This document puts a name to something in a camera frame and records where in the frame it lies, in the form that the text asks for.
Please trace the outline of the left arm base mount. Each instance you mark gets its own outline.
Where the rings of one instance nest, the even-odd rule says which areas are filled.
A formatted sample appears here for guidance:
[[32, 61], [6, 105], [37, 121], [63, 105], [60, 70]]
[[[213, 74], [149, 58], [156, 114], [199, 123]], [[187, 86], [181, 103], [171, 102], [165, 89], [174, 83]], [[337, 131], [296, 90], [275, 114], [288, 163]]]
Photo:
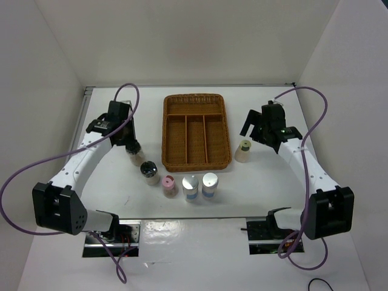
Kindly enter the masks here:
[[[119, 223], [122, 230], [115, 237], [108, 238], [102, 233], [98, 233], [98, 236], [115, 258], [118, 258], [120, 255], [124, 255], [124, 257], [138, 257], [141, 220], [121, 219]], [[86, 234], [82, 257], [103, 258], [109, 257], [109, 254], [98, 239], [90, 234]]]

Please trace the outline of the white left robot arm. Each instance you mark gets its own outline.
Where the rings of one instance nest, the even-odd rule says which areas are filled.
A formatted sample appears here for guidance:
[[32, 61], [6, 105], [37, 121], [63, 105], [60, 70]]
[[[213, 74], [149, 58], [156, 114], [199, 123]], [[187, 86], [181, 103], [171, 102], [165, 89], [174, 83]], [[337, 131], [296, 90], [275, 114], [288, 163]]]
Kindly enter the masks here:
[[102, 158], [114, 146], [135, 141], [135, 128], [129, 101], [110, 101], [107, 113], [94, 119], [65, 166], [48, 183], [37, 183], [32, 190], [38, 226], [71, 235], [99, 232], [107, 242], [121, 234], [119, 216], [102, 210], [88, 210], [81, 201], [82, 191]]

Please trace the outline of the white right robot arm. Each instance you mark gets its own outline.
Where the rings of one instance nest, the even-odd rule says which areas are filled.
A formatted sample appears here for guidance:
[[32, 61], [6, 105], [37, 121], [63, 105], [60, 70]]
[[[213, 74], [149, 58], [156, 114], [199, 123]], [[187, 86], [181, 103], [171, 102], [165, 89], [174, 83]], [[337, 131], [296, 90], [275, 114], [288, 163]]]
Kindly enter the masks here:
[[286, 230], [302, 230], [309, 239], [345, 233], [352, 228], [355, 195], [341, 187], [319, 165], [296, 127], [286, 125], [280, 104], [269, 102], [261, 111], [249, 110], [240, 131], [253, 141], [264, 144], [282, 157], [307, 191], [307, 215], [302, 209], [282, 207], [268, 212], [266, 233], [281, 237]]

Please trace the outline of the green-capped white spice bottle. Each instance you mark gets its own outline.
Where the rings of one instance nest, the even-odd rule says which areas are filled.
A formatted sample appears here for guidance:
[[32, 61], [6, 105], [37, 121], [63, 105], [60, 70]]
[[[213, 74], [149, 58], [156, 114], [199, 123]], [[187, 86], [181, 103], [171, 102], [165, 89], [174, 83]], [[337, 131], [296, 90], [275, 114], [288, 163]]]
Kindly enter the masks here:
[[240, 163], [245, 163], [249, 160], [251, 142], [242, 140], [235, 152], [235, 160]]

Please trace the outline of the black-capped brown spice bottle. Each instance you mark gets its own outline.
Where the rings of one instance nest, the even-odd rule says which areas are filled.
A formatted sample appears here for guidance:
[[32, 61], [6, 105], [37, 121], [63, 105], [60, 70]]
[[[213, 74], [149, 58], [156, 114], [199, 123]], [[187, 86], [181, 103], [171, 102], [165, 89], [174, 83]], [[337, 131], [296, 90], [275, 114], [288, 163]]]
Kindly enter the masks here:
[[134, 166], [140, 167], [146, 161], [141, 145], [137, 140], [127, 144], [125, 150]]

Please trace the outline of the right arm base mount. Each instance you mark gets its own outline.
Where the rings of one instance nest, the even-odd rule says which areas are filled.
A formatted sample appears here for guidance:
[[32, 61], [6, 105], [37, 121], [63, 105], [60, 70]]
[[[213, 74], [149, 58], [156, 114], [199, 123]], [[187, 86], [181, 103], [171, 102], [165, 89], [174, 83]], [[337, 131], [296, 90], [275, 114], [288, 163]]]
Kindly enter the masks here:
[[265, 219], [248, 219], [240, 230], [247, 235], [251, 255], [277, 254], [283, 239], [292, 230], [270, 230]]

